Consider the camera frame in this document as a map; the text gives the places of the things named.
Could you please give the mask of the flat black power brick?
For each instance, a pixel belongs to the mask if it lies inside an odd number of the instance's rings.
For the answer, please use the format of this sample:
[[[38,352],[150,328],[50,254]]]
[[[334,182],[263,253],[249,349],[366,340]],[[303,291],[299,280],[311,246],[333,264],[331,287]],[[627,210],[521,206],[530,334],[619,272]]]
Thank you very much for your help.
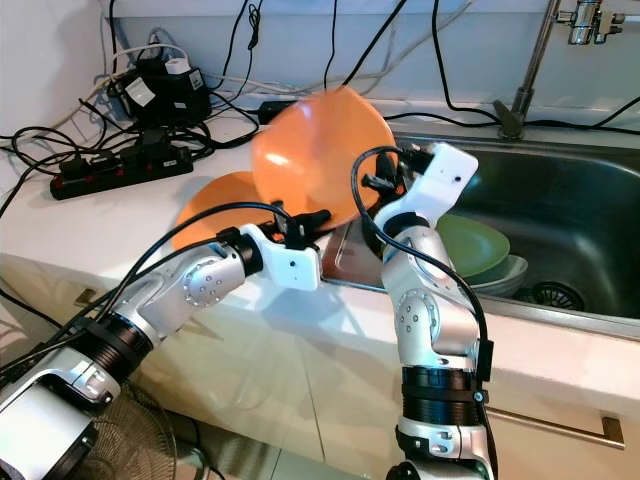
[[[262,101],[259,108],[253,110],[253,114],[259,119],[261,125],[270,124],[285,109],[297,104],[296,100],[268,100]]]

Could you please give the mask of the white kitchen cabinet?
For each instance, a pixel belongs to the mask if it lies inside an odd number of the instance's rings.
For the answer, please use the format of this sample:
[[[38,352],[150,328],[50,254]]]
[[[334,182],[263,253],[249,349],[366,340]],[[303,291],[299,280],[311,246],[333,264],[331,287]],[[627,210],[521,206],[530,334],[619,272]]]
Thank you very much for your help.
[[[599,431],[625,451],[492,419],[500,479],[640,480],[640,340],[488,317],[490,406]],[[147,358],[140,381],[170,410],[325,463],[381,477],[401,461],[401,364],[384,294],[233,297]]]

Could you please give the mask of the black power strip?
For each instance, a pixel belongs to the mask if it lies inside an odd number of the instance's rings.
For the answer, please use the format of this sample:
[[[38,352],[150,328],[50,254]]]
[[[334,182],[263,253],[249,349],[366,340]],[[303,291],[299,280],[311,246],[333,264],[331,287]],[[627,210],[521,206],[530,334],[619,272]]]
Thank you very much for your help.
[[[128,186],[178,177],[195,170],[186,147],[125,147],[119,154],[93,159],[73,154],[60,161],[59,173],[49,182],[55,200],[68,200]]]

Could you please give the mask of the chrome kitchen faucet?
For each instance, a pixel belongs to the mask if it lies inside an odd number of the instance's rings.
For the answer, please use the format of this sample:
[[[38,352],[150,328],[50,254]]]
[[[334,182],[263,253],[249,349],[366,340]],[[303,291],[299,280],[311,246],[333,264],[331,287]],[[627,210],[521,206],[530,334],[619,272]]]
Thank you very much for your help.
[[[605,8],[605,0],[548,0],[515,100],[509,106],[500,100],[492,102],[502,140],[521,140],[526,125],[531,124],[529,113],[535,84],[557,24],[570,28],[568,44],[599,45],[604,44],[609,36],[625,31],[626,26],[640,26],[640,10],[612,12]]]

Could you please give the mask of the metal sink drain strainer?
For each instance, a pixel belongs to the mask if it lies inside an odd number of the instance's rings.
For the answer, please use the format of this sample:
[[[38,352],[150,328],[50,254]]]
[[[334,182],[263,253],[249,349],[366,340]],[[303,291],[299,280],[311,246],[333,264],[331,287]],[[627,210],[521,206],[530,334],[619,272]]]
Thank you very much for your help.
[[[586,306],[584,297],[575,289],[558,282],[539,282],[521,289],[518,298],[532,305],[582,311]]]

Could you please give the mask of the stainless steel sink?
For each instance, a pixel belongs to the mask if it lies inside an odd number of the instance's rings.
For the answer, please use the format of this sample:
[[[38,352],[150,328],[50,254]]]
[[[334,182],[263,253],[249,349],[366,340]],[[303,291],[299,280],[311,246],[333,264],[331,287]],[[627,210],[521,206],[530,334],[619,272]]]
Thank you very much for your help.
[[[529,273],[513,296],[483,296],[489,317],[640,340],[640,148],[453,137],[479,168],[454,214],[506,234]],[[526,303],[521,289],[558,282],[582,311]]]

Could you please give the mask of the orange plastic bowl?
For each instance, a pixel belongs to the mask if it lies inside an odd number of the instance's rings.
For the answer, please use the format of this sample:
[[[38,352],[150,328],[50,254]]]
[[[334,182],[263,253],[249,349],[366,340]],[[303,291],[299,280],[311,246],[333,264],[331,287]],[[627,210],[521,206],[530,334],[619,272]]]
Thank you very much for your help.
[[[396,143],[374,105],[348,86],[305,97],[250,142],[253,184],[265,204],[329,210],[329,230],[358,215],[349,179],[357,157]]]

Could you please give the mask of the green plate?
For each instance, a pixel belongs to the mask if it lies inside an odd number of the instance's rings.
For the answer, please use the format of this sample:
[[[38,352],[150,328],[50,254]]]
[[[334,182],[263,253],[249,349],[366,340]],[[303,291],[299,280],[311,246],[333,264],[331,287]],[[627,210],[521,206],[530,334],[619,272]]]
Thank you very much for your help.
[[[456,273],[471,280],[498,268],[511,253],[506,234],[481,221],[447,214],[435,225]]]

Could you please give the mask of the pale grey bowl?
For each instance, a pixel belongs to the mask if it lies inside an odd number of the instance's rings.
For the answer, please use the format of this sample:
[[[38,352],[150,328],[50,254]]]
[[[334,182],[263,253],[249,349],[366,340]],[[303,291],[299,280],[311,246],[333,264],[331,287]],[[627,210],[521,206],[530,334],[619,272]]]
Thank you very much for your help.
[[[529,273],[529,261],[518,255],[508,255],[494,268],[467,276],[466,282],[476,294],[508,298],[513,296]]]

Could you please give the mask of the black power adapter stack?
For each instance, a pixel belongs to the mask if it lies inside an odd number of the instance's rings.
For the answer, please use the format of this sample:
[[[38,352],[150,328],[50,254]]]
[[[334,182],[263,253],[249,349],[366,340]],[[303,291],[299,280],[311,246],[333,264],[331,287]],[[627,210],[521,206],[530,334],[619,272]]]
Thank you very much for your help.
[[[108,84],[108,95],[143,129],[189,127],[212,113],[209,87],[186,58],[151,56]]]

